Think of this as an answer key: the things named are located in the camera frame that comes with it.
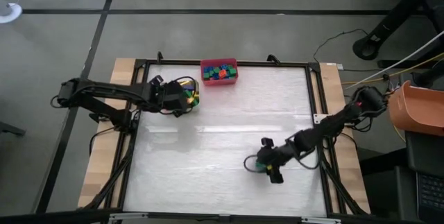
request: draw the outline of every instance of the black stand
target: black stand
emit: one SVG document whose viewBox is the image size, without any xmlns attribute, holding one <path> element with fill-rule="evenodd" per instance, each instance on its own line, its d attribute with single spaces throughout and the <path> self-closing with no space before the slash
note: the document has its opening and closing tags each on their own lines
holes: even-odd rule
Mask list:
<svg viewBox="0 0 444 224">
<path fill-rule="evenodd" d="M 25 135 L 26 131 L 19 129 L 17 127 L 14 127 L 12 125 L 9 125 L 7 123 L 0 122 L 0 132 L 11 133 L 11 134 L 14 134 L 18 137 L 23 137 Z"/>
<path fill-rule="evenodd" d="M 426 0 L 401 0 L 401 2 L 390 11 L 373 31 L 353 44 L 353 52 L 361 59 L 374 60 L 377 57 L 379 48 L 381 48 L 382 44 L 419 6 L 423 6 L 426 14 L 429 14 L 429 18 L 438 30 L 438 24 L 430 13 L 430 10 L 428 10 L 429 7 L 425 1 Z"/>
</svg>

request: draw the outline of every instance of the black metal frame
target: black metal frame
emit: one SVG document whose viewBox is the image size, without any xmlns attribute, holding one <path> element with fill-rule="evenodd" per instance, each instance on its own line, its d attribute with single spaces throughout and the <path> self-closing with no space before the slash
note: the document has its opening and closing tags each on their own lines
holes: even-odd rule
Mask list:
<svg viewBox="0 0 444 224">
<path fill-rule="evenodd" d="M 194 65 L 194 66 L 198 66 L 200 65 L 200 60 L 165 60 L 162 56 L 161 53 L 158 53 L 157 55 L 157 59 L 155 60 L 136 60 L 135 61 L 135 66 L 133 69 L 133 76 L 131 79 L 131 84 L 136 83 L 137 82 L 137 77 L 139 76 L 139 72 L 142 70 L 143 68 L 143 76 L 142 76 L 142 81 L 146 81 L 148 78 L 148 73 L 149 73 L 149 67 L 151 64 L 161 64 L 161 65 Z M 318 91 L 319 91 L 319 96 L 320 96 L 320 102 L 321 102 L 321 108 L 322 108 L 322 113 L 327 113 L 327 103 L 325 101 L 325 93 L 323 90 L 323 84 L 322 84 L 322 78 L 321 78 L 321 71 L 319 68 L 319 64 L 318 63 L 306 63 L 306 62 L 280 62 L 278 59 L 276 59 L 274 56 L 270 55 L 268 57 L 268 62 L 261 62 L 261 61 L 238 61 L 237 63 L 238 66 L 249 66 L 249 67 L 294 67 L 294 68 L 303 68 L 305 69 L 305 73 L 306 73 L 306 79 L 307 79 L 307 89 L 308 89 L 308 94 L 309 94 L 309 100 L 310 100 L 310 108 L 312 111 L 312 114 L 315 113 L 320 113 L 317 111 L 316 109 L 316 102 L 314 100 L 314 88 L 313 88 L 313 84 L 312 84 L 312 80 L 311 80 L 311 72 L 313 71 L 316 74 L 316 83 L 318 85 Z M 126 105 L 126 109 L 129 110 L 130 109 L 130 103 L 127 103 Z M 129 147 L 134 148 L 134 143 L 135 140 L 137 138 L 137 130 L 131 134 L 130 137 L 130 145 Z M 119 140 L 118 140 L 118 144 L 117 144 L 117 149 L 116 149 L 116 153 L 114 156 L 114 162 L 113 162 L 113 169 L 112 171 L 114 172 L 114 170 L 116 169 L 119 161 L 120 161 L 120 157 L 122 154 L 122 150 L 123 150 L 123 146 L 125 144 L 125 140 L 126 140 L 126 134 L 121 133 L 119 135 Z M 329 142 L 329 145 L 332 144 L 332 140 L 329 139 L 327 140 Z M 318 147 L 318 152 L 324 152 L 322 146 Z M 334 149 L 330 149 L 330 159 L 331 159 L 331 164 L 332 164 L 332 168 L 334 169 L 334 172 L 336 173 L 336 175 L 339 177 L 339 168 L 337 165 L 337 161 L 336 161 L 336 155 L 334 152 Z M 126 187 L 128 185 L 128 177 L 129 177 L 129 173 L 130 173 L 130 166 L 128 166 L 125 171 L 123 172 L 123 177 L 122 177 L 122 183 L 121 183 L 121 188 L 120 188 L 120 194 L 119 194 L 119 199 L 118 199 L 118 203 L 117 203 L 117 207 L 118 208 L 122 208 L 123 204 L 124 204 L 124 200 L 125 200 L 125 194 L 126 194 Z M 329 189 L 329 184 L 328 184 L 328 179 L 327 179 L 327 174 L 324 172 L 324 170 L 320 167 L 320 173 L 321 173 L 321 182 L 323 185 L 323 192 L 324 192 L 324 200 L 325 200 L 325 208 L 326 208 L 326 213 L 329 216 L 330 214 L 333 213 L 333 209 L 332 209 L 332 198 L 330 195 L 330 189 Z M 114 190 L 111 190 L 111 192 L 108 194 L 106 200 L 105 200 L 105 207 L 110 207 L 111 202 L 112 202 L 112 192 Z M 345 210 L 345 204 L 344 201 L 342 199 L 342 197 L 340 197 L 340 195 L 338 194 L 338 201 L 339 201 L 339 209 L 340 212 L 342 214 L 346 214 L 346 210 Z M 156 218 L 177 218 L 179 216 L 183 216 L 183 214 L 172 214 L 172 213 L 149 213 L 150 216 L 155 216 Z M 208 214 L 187 214 L 187 218 L 189 217 L 193 217 L 195 219 L 198 220 L 219 220 L 220 218 L 227 218 L 227 216 L 219 216 L 219 215 L 208 215 Z M 266 219 L 270 219 L 272 220 L 274 216 L 238 216 L 236 217 L 236 219 L 238 218 L 266 218 Z M 276 220 L 282 220 L 283 217 L 276 217 Z M 297 221 L 300 220 L 299 217 L 285 217 L 284 219 L 291 219 L 293 221 Z"/>
<path fill-rule="evenodd" d="M 131 78 L 131 84 L 137 83 L 137 78 L 139 77 L 140 70 L 143 69 L 142 81 L 147 81 L 149 67 L 151 64 L 161 64 L 161 65 L 200 65 L 200 60 L 164 60 L 161 53 L 158 53 L 156 60 L 136 60 L 135 66 L 133 68 L 133 76 Z M 314 86 L 311 79 L 311 73 L 314 72 L 316 77 L 316 84 L 319 92 L 319 101 L 321 102 L 321 112 L 327 113 L 327 103 L 325 100 L 325 92 L 323 89 L 321 69 L 318 63 L 306 63 L 306 62 L 280 62 L 276 57 L 270 55 L 267 58 L 267 62 L 260 61 L 238 61 L 238 66 L 249 66 L 249 67 L 294 67 L 303 68 L 305 70 L 307 79 L 307 91 L 310 100 L 310 108 L 313 114 L 320 113 L 316 109 L 316 101 L 314 98 Z M 126 110 L 129 112 L 130 103 L 127 103 Z M 135 125 L 136 130 L 131 133 L 128 148 L 133 149 L 135 140 L 137 137 L 138 122 Z M 117 164 L 120 161 L 122 150 L 125 144 L 126 134 L 119 135 L 119 141 L 117 144 L 116 153 L 114 155 L 113 170 L 116 169 Z M 329 145 L 332 144 L 332 140 L 327 140 Z M 323 153 L 323 147 L 320 145 L 318 147 L 318 155 Z M 336 155 L 334 154 L 334 149 L 330 151 L 330 159 L 332 168 L 336 176 L 339 177 L 339 168 L 336 163 Z M 91 223 L 90 221 L 101 221 L 106 222 L 110 218 L 111 214 L 122 214 L 130 213 L 123 212 L 123 204 L 126 194 L 126 187 L 128 185 L 128 176 L 130 173 L 130 164 L 125 168 L 122 177 L 122 183 L 120 188 L 120 195 L 117 202 L 117 208 L 110 208 L 110 203 L 112 201 L 112 192 L 107 195 L 105 199 L 105 209 L 85 209 L 80 211 L 72 212 L 58 212 L 58 213 L 37 213 L 35 215 L 24 215 L 24 216 L 5 216 L 0 217 L 0 223 Z M 332 200 L 330 195 L 329 184 L 327 181 L 326 172 L 320 166 L 321 173 L 321 183 L 323 185 L 323 193 L 325 199 L 325 208 L 328 218 L 337 218 L 342 220 L 344 223 L 408 223 L 404 221 L 389 220 L 384 218 L 375 218 L 374 216 L 353 216 L 348 215 L 345 212 L 345 206 L 341 207 L 343 200 L 339 200 L 340 214 L 335 214 L 332 211 Z M 292 217 L 292 216 L 244 216 L 244 215 L 218 215 L 218 214 L 181 214 L 181 213 L 161 213 L 161 212 L 146 212 L 141 214 L 141 218 L 180 218 L 180 219 L 194 219 L 198 221 L 220 221 L 220 222 L 232 222 L 232 221 L 295 221 L 300 223 L 302 221 L 307 222 L 307 219 L 302 219 L 303 217 Z"/>
</svg>

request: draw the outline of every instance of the cable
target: cable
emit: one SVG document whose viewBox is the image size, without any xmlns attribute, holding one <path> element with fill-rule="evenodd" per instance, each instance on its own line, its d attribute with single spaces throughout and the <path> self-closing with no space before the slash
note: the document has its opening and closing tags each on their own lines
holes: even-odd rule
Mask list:
<svg viewBox="0 0 444 224">
<path fill-rule="evenodd" d="M 90 141 L 89 141 L 89 156 L 91 156 L 91 153 L 92 153 L 92 144 L 94 143 L 94 139 L 95 139 L 97 136 L 102 135 L 102 134 L 104 134 L 105 132 L 107 132 L 107 131 L 109 131 L 109 130 L 114 130 L 114 126 L 112 126 L 111 128 L 108 128 L 108 129 L 106 129 L 106 130 L 99 131 L 99 132 L 97 132 L 96 134 L 92 135 L 92 137 L 91 137 L 91 139 L 90 139 Z"/>
<path fill-rule="evenodd" d="M 431 44 L 433 41 L 435 41 L 436 39 L 438 39 L 442 34 L 444 34 L 444 31 L 442 31 L 441 33 L 439 33 L 439 34 L 438 34 L 437 36 L 435 36 L 434 38 L 432 38 L 430 41 L 428 41 L 428 42 L 427 42 L 426 44 L 424 44 L 422 47 L 420 47 L 419 49 L 417 49 L 416 51 L 414 51 L 412 54 L 410 54 L 410 55 L 408 55 L 407 57 L 401 59 L 399 62 L 396 62 L 395 64 L 392 64 L 390 67 L 387 67 L 387 68 L 383 69 L 382 71 L 379 71 L 379 72 L 373 74 L 372 76 L 369 76 L 369 77 L 367 77 L 367 78 L 365 78 L 365 79 L 359 81 L 358 83 L 355 83 L 355 84 L 353 84 L 353 85 L 351 85 L 351 86 L 349 86 L 349 87 L 347 87 L 347 88 L 345 88 L 345 89 L 350 89 L 350 88 L 352 88 L 352 87 L 355 87 L 356 85 L 358 85 L 358 84 L 360 84 L 360 83 L 363 83 L 363 82 L 367 81 L 367 80 L 370 79 L 370 78 L 373 78 L 373 77 L 375 77 L 375 76 L 377 76 L 377 75 L 379 75 L 379 74 L 381 74 L 381 73 L 384 73 L 385 71 L 387 71 L 387 70 L 389 70 L 389 69 L 392 69 L 393 67 L 395 67 L 395 66 L 397 66 L 398 64 L 404 62 L 405 60 L 408 60 L 409 58 L 411 58 L 411 57 L 413 57 L 414 55 L 416 55 L 418 52 L 422 51 L 425 47 L 427 47 L 427 46 L 428 46 L 429 44 Z M 402 72 L 409 71 L 410 69 L 413 69 L 414 67 L 410 67 L 410 68 L 405 69 L 404 71 L 400 71 L 399 73 L 396 73 L 396 74 L 401 74 Z"/>
<path fill-rule="evenodd" d="M 321 160 L 319 159 L 319 157 L 318 157 L 318 161 L 317 161 L 316 165 L 313 166 L 313 167 L 310 167 L 310 166 L 305 165 L 304 163 L 302 163 L 302 162 L 301 162 L 300 160 L 298 160 L 298 159 L 296 159 L 296 161 L 298 161 L 299 164 L 300 164 L 301 166 L 303 166 L 304 168 L 306 168 L 306 169 L 308 169 L 308 170 L 314 170 L 314 169 L 317 169 L 317 168 L 319 167 L 319 164 L 321 163 Z"/>
<path fill-rule="evenodd" d="M 62 106 L 55 106 L 54 105 L 54 99 L 56 99 L 58 97 L 58 95 L 53 96 L 53 98 L 51 98 L 51 100 L 49 101 L 49 105 L 55 109 L 61 109 L 63 108 Z"/>
<path fill-rule="evenodd" d="M 250 168 L 247 167 L 247 160 L 253 157 L 257 157 L 257 155 L 249 155 L 248 157 L 245 158 L 244 160 L 244 168 L 251 173 L 263 173 L 263 171 L 256 171 L 256 170 L 252 170 Z"/>
<path fill-rule="evenodd" d="M 345 34 L 348 34 L 348 33 L 354 33 L 356 31 L 362 31 L 366 35 L 368 35 L 368 33 L 364 29 L 358 28 L 358 29 L 354 29 L 354 30 L 351 30 L 351 31 L 339 33 L 338 35 L 336 35 L 334 37 L 329 37 L 329 38 L 327 38 L 327 40 L 325 42 L 323 42 L 320 46 L 318 46 L 316 51 L 313 53 L 313 59 L 315 59 L 315 61 L 317 61 L 317 63 L 319 63 L 319 61 L 316 59 L 316 54 L 318 53 L 319 49 L 321 49 L 321 47 L 324 46 L 325 44 L 327 44 L 327 42 L 329 42 L 330 40 L 334 40 L 335 38 L 337 38 L 337 37 L 339 37 L 341 35 L 345 35 Z"/>
<path fill-rule="evenodd" d="M 333 138 L 332 147 L 336 144 L 336 141 L 337 141 L 337 140 L 338 140 L 337 137 L 334 137 L 334 138 Z M 322 147 L 323 147 L 324 149 L 331 149 L 331 148 L 332 148 L 332 147 L 330 147 L 330 146 L 325 147 L 325 146 L 324 146 L 324 143 L 322 143 Z"/>
<path fill-rule="evenodd" d="M 368 132 L 372 128 L 372 124 L 373 124 L 373 118 L 370 118 L 370 122 L 368 123 L 368 125 L 366 125 L 365 127 L 362 127 L 362 128 L 356 128 L 356 125 L 355 125 L 352 127 L 352 130 L 356 130 L 359 132 Z"/>
<path fill-rule="evenodd" d="M 350 140 L 352 140 L 352 142 L 355 144 L 356 148 L 358 148 L 358 144 L 356 143 L 356 140 L 353 137 L 351 137 L 348 134 L 345 134 L 344 132 L 341 132 L 341 135 L 345 135 L 346 137 L 350 138 Z"/>
<path fill-rule="evenodd" d="M 411 71 L 412 69 L 415 69 L 416 67 L 419 67 L 419 66 L 421 66 L 421 65 L 423 65 L 423 64 L 425 64 L 425 63 L 427 63 L 427 62 L 430 62 L 430 61 L 432 61 L 432 60 L 434 60 L 434 59 L 437 59 L 437 58 L 441 57 L 442 55 L 444 55 L 444 53 L 440 53 L 440 54 L 434 56 L 433 58 L 430 58 L 430 59 L 428 59 L 428 60 L 426 60 L 426 61 L 424 61 L 424 62 L 421 62 L 421 63 L 419 63 L 419 64 L 416 64 L 416 65 L 414 65 L 414 66 L 412 66 L 412 67 L 410 67 L 410 68 L 404 69 L 404 70 L 402 70 L 402 71 L 395 72 L 394 74 L 389 74 L 388 76 L 389 76 L 389 77 L 392 77 L 392 76 L 396 76 L 396 75 L 399 75 L 399 74 L 403 74 L 404 72 Z M 352 86 L 350 86 L 350 87 L 345 88 L 345 89 L 350 89 L 351 87 L 354 87 L 355 85 L 358 85 L 358 84 L 360 84 L 360 83 L 362 83 L 362 84 L 365 84 L 365 83 L 373 83 L 373 82 L 377 82 L 377 81 L 381 81 L 381 80 L 383 80 L 383 78 L 377 78 L 377 79 L 372 79 L 372 80 L 363 80 L 363 81 L 361 81 L 361 82 L 344 82 L 344 83 L 341 83 L 341 84 L 342 84 L 342 85 L 352 85 Z"/>
<path fill-rule="evenodd" d="M 398 128 L 396 128 L 396 126 L 393 124 L 393 128 L 395 129 L 395 131 L 396 131 L 396 133 L 398 134 L 398 136 L 404 141 L 404 142 L 406 142 L 405 141 L 405 138 L 401 135 L 401 133 L 400 133 L 400 131 L 398 130 Z"/>
<path fill-rule="evenodd" d="M 434 64 L 433 66 L 432 66 L 432 69 L 439 63 L 439 62 L 441 62 L 441 61 L 443 61 L 444 60 L 444 58 L 441 58 L 438 62 L 436 62 L 436 64 Z"/>
</svg>

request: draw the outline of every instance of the white object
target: white object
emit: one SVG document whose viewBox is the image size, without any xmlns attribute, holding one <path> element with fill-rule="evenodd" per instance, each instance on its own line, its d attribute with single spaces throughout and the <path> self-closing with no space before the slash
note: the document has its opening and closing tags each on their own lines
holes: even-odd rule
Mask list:
<svg viewBox="0 0 444 224">
<path fill-rule="evenodd" d="M 8 5 L 9 7 L 0 4 L 0 6 L 4 7 L 0 12 L 10 11 L 9 14 L 0 15 L 0 24 L 6 24 L 16 20 L 23 12 L 22 7 L 17 3 L 8 3 Z"/>
<path fill-rule="evenodd" d="M 344 90 L 346 90 L 346 89 L 350 89 L 350 88 L 353 88 L 353 87 L 359 85 L 360 83 L 369 80 L 370 78 L 374 78 L 375 76 L 377 76 L 377 75 L 379 75 L 379 74 L 382 74 L 382 73 L 384 73 L 385 71 L 387 71 L 387 70 L 389 70 L 389 69 L 394 68 L 394 67 L 397 66 L 398 64 L 404 62 L 405 60 L 408 60 L 409 58 L 411 58 L 411 57 L 413 57 L 414 55 L 416 55 L 418 52 L 422 51 L 425 47 L 427 47 L 427 46 L 428 46 L 429 44 L 431 44 L 433 41 L 435 41 L 436 39 L 438 39 L 442 34 L 444 34 L 444 31 L 442 31 L 441 33 L 439 33 L 439 34 L 438 34 L 437 36 L 435 36 L 434 38 L 432 38 L 430 41 L 428 41 L 425 45 L 423 45 L 422 47 L 420 47 L 418 50 L 414 51 L 412 54 L 410 54 L 410 55 L 408 55 L 407 57 L 403 58 L 403 59 L 400 60 L 399 62 L 396 62 L 396 64 L 393 64 L 393 65 L 391 65 L 390 67 L 387 67 L 387 68 L 383 69 L 382 71 L 378 71 L 377 73 L 373 74 L 372 76 L 369 76 L 369 77 L 367 77 L 367 78 L 365 78 L 365 79 L 359 81 L 358 83 L 355 83 L 355 84 L 353 84 L 353 85 L 351 85 L 351 86 L 345 88 Z"/>
<path fill-rule="evenodd" d="M 244 159 L 261 147 L 276 146 L 312 127 L 304 69 L 238 67 L 234 85 L 207 87 L 200 67 L 151 65 L 148 79 L 191 76 L 200 85 L 200 103 L 179 118 L 142 112 L 123 206 L 130 212 L 326 216 L 319 169 L 290 160 L 283 184 L 251 173 Z M 314 166 L 317 154 L 302 160 Z M 247 166 L 255 168 L 255 159 Z"/>
</svg>

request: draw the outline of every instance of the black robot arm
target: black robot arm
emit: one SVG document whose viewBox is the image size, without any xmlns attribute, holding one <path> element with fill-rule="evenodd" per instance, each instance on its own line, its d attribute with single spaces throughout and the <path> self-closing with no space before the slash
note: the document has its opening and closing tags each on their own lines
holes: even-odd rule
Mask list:
<svg viewBox="0 0 444 224">
<path fill-rule="evenodd" d="M 262 138 L 262 147 L 257 153 L 258 164 L 266 168 L 272 183 L 283 183 L 279 171 L 290 159 L 298 161 L 306 157 L 321 144 L 325 137 L 336 137 L 344 129 L 346 123 L 359 122 L 363 117 L 377 117 L 387 107 L 385 96 L 375 87 L 361 87 L 352 97 L 352 100 L 340 111 L 332 116 L 325 117 L 313 128 L 301 130 L 285 139 L 285 145 L 274 147 L 273 140 Z"/>
<path fill-rule="evenodd" d="M 195 80 L 193 80 L 193 86 L 197 86 Z M 142 111 L 156 113 L 167 110 L 176 117 L 186 113 L 190 108 L 182 85 L 177 80 L 163 83 L 160 76 L 154 77 L 148 83 L 134 85 L 99 83 L 74 78 L 62 83 L 59 94 L 53 99 L 55 98 L 60 105 L 56 107 L 83 107 L 93 112 L 90 116 L 95 121 L 105 117 L 111 120 L 117 130 L 122 131 L 128 131 L 131 128 L 131 114 L 127 110 L 117 110 L 96 98 L 130 101 Z"/>
</svg>

